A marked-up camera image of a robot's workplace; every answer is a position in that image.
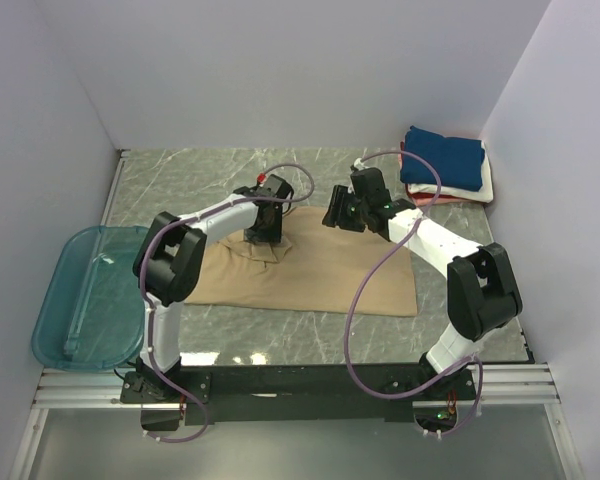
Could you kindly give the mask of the beige t-shirt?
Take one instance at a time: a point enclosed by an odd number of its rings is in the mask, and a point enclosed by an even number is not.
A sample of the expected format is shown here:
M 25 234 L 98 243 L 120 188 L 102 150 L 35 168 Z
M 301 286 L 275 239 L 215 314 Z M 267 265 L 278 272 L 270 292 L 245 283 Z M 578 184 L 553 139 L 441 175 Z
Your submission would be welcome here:
M 407 249 L 370 231 L 322 225 L 325 209 L 297 207 L 282 221 L 277 245 L 253 244 L 242 232 L 209 246 L 192 305 L 412 317 L 415 278 Z

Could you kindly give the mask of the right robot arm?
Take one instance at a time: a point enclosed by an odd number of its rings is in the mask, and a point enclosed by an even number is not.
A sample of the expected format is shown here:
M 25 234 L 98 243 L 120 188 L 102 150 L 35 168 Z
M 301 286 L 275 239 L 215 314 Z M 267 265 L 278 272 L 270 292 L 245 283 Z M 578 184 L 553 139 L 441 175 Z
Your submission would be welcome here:
M 392 243 L 392 254 L 408 249 L 446 280 L 448 325 L 424 354 L 426 382 L 404 392 L 415 396 L 478 360 L 483 340 L 522 311 L 523 303 L 506 249 L 481 245 L 431 220 L 406 199 L 392 199 L 382 172 L 355 170 L 349 185 L 334 186 L 323 225 L 370 231 Z

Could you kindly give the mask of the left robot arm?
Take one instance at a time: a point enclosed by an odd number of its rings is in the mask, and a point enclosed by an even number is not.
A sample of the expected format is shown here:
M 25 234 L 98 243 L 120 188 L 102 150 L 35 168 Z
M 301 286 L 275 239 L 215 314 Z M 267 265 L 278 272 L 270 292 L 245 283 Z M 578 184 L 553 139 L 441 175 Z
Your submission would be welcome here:
M 180 370 L 179 326 L 184 300 L 198 283 L 205 250 L 233 234 L 255 243 L 282 239 L 283 204 L 292 186 L 262 174 L 253 187 L 240 187 L 225 200 L 195 213 L 159 213 L 133 264 L 145 303 L 145 332 L 137 370 L 156 384 L 175 385 Z

